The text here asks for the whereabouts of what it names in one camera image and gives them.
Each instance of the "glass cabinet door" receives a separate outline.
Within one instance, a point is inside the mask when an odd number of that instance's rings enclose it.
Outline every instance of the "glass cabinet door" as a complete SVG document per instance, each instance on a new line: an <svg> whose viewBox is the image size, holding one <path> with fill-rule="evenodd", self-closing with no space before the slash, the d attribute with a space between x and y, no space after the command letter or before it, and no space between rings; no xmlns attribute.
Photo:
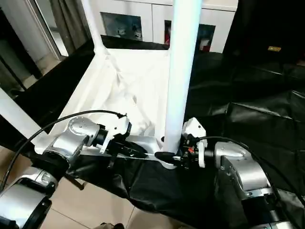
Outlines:
<svg viewBox="0 0 305 229"><path fill-rule="evenodd" d="M101 12L107 36L142 41L141 17Z"/></svg>
<svg viewBox="0 0 305 229"><path fill-rule="evenodd" d="M196 49L220 52L228 37L234 12L202 9ZM152 5L153 42L170 45L173 6Z"/></svg>
<svg viewBox="0 0 305 229"><path fill-rule="evenodd" d="M171 28L172 28L172 21L165 20L164 21L164 44L170 45L171 44ZM196 48L204 51L209 52L213 40L215 32L214 25L203 25L200 24L198 28L198 35L197 35L197 42Z"/></svg>
<svg viewBox="0 0 305 229"><path fill-rule="evenodd" d="M153 41L151 4L93 0L92 6L101 35L144 42Z"/></svg>

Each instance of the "black tarp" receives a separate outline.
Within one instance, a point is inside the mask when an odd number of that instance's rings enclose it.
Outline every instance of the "black tarp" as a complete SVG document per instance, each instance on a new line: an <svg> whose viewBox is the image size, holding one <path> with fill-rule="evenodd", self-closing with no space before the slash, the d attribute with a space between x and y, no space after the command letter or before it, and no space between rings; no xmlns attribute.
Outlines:
<svg viewBox="0 0 305 229"><path fill-rule="evenodd" d="M166 49L166 46L103 37L109 48ZM16 99L40 125L56 119L93 58L88 43ZM196 53L185 119L196 117L208 135L231 137L249 145L277 166L305 195L305 69L290 64L251 64L219 53ZM11 149L24 138L0 120L0 144ZM30 156L32 148L25 154ZM136 207L159 212L198 228L246 225L232 186L213 166L184 171L167 170L154 161L117 159L107 170L108 159L80 156L75 173ZM287 184L268 167L275 185ZM294 216L304 213L293 207Z"/></svg>

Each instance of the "gray curtain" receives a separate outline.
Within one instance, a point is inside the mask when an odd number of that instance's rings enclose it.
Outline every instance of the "gray curtain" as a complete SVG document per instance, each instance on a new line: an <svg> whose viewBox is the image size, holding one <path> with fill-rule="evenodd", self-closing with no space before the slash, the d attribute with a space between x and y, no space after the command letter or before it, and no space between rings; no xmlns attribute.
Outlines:
<svg viewBox="0 0 305 229"><path fill-rule="evenodd" d="M70 55L90 39L83 9L78 0L50 0L50 3L58 32Z"/></svg>

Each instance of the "white tube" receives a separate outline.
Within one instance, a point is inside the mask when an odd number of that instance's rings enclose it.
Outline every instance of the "white tube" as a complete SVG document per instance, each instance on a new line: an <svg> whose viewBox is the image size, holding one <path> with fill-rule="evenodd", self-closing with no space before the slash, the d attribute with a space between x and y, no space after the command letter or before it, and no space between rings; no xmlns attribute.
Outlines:
<svg viewBox="0 0 305 229"><path fill-rule="evenodd" d="M40 126L33 121L1 88L0 88L0 115L15 127L27 139L40 130ZM46 132L40 133L31 142L40 145L40 138L48 136Z"/></svg>
<svg viewBox="0 0 305 229"><path fill-rule="evenodd" d="M98 27L96 25L94 14L90 5L89 0L81 0L82 7L84 8L87 22L89 25L90 33L94 43L94 52L95 54L107 54L107 49L103 44L101 35L99 33Z"/></svg>
<svg viewBox="0 0 305 229"><path fill-rule="evenodd" d="M177 153L200 21L202 0L176 0L163 151Z"/></svg>

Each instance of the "beige floor tile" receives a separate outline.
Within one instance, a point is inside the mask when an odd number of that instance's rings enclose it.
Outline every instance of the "beige floor tile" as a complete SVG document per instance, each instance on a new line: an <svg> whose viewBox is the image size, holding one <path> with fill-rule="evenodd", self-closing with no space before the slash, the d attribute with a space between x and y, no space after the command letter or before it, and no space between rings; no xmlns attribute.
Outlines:
<svg viewBox="0 0 305 229"><path fill-rule="evenodd" d="M87 229L87 227L51 209L41 229Z"/></svg>
<svg viewBox="0 0 305 229"><path fill-rule="evenodd" d="M10 161L13 158L15 153L6 148L1 147L1 146L0 146L0 148L1 148L0 149L0 180L2 180L4 173L6 172L8 166L10 164ZM15 162L12 171L10 172L10 176L9 176L7 184L14 181L15 178L17 178L17 176L21 175L27 167L31 166L31 164L32 164L31 161L27 157L20 155L17 158L17 161Z"/></svg>
<svg viewBox="0 0 305 229"><path fill-rule="evenodd" d="M54 210L89 228L103 222L127 225L133 210L126 199L92 184L80 191L66 179L61 180L51 200Z"/></svg>
<svg viewBox="0 0 305 229"><path fill-rule="evenodd" d="M162 214L154 214L134 208L126 229L178 229L177 221Z"/></svg>

